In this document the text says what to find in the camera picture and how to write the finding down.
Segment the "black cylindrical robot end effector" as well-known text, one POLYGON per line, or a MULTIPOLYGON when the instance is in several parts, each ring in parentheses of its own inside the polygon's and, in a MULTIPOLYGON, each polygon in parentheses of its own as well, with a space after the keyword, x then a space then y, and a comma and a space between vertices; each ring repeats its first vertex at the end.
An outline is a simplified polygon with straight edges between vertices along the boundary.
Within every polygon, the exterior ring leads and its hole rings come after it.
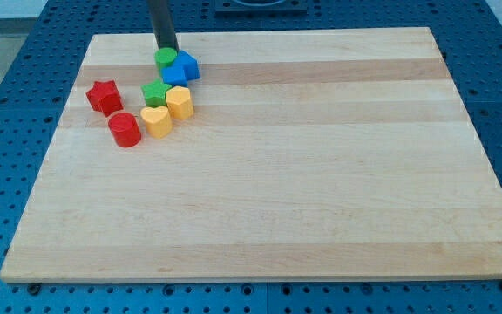
POLYGON ((158 47, 178 51, 179 45, 169 1, 147 0, 146 2, 158 47))

